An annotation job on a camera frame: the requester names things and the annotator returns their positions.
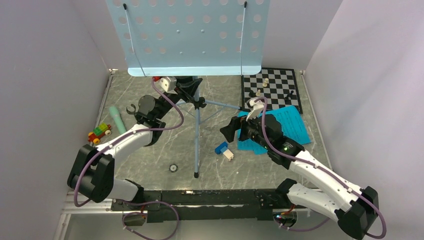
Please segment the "light blue music stand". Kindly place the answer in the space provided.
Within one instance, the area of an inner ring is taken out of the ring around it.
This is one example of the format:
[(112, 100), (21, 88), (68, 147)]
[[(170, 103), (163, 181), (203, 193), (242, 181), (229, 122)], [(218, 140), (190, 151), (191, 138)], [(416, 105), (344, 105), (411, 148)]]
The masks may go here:
[(133, 77), (257, 74), (268, 0), (109, 0)]

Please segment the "black microphone stand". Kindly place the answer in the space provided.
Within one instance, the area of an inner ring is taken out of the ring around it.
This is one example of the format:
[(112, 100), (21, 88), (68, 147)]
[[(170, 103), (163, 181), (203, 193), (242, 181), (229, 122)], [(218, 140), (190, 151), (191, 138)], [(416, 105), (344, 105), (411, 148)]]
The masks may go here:
[(131, 104), (129, 107), (126, 107), (126, 112), (129, 115), (135, 115), (137, 113), (137, 107), (134, 104)]

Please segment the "blue sheet music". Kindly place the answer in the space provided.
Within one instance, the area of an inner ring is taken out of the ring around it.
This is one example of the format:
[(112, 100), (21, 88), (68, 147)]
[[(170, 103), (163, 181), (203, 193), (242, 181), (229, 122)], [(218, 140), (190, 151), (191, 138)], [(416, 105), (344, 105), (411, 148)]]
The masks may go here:
[(254, 153), (255, 155), (263, 155), (268, 152), (268, 150), (262, 146), (260, 146), (258, 143), (252, 141), (251, 139), (247, 139), (244, 141), (238, 140), (240, 137), (241, 131), (237, 131), (237, 149), (241, 151), (250, 151)]
[(286, 106), (266, 111), (266, 114), (275, 117), (281, 124), (281, 129), (285, 136), (295, 140), (301, 145), (311, 143), (304, 121), (299, 111), (294, 106)]

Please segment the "green toy microphone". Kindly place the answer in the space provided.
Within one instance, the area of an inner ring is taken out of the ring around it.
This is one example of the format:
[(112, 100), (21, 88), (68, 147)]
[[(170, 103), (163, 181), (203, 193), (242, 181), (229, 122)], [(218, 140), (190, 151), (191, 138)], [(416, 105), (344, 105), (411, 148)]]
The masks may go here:
[(108, 110), (109, 110), (110, 116), (112, 117), (112, 119), (115, 123), (117, 130), (119, 131), (120, 134), (124, 134), (127, 131), (127, 129), (126, 129), (124, 122), (121, 118), (120, 111), (115, 106), (110, 106)]

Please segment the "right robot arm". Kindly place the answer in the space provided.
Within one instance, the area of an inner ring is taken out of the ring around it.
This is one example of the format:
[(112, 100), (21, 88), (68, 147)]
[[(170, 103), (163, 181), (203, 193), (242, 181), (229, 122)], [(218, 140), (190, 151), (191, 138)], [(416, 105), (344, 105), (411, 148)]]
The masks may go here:
[(300, 143), (286, 136), (273, 115), (254, 119), (235, 116), (220, 132), (228, 142), (239, 132), (238, 140), (259, 144), (274, 163), (303, 176), (319, 189), (315, 191), (287, 178), (275, 190), (280, 207), (307, 207), (335, 221), (353, 239), (370, 236), (368, 231), (380, 212), (378, 192), (371, 186), (354, 184), (323, 165)]

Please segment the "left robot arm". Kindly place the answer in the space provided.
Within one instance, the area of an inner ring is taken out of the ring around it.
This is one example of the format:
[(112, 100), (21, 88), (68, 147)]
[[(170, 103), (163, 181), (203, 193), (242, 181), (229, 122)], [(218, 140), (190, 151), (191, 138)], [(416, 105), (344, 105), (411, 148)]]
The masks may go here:
[(129, 179), (118, 179), (115, 170), (130, 154), (142, 147), (155, 144), (164, 131), (180, 127), (184, 116), (177, 107), (181, 100), (194, 103), (201, 77), (153, 77), (151, 86), (160, 95), (146, 94), (138, 105), (132, 104), (136, 123), (125, 133), (97, 146), (82, 146), (67, 179), (74, 190), (73, 203), (81, 207), (89, 201), (100, 203), (117, 199), (131, 210), (139, 209), (146, 201), (144, 188)]

